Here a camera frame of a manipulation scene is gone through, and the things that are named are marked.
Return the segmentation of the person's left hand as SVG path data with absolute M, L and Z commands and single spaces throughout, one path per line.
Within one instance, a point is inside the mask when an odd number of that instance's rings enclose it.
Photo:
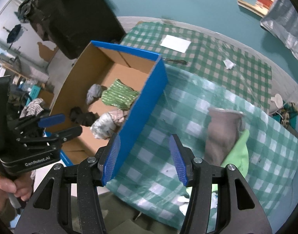
M 24 173 L 14 181 L 0 174 L 0 212 L 5 208 L 9 193 L 22 201 L 27 201 L 31 197 L 33 191 L 31 174 L 32 172 Z

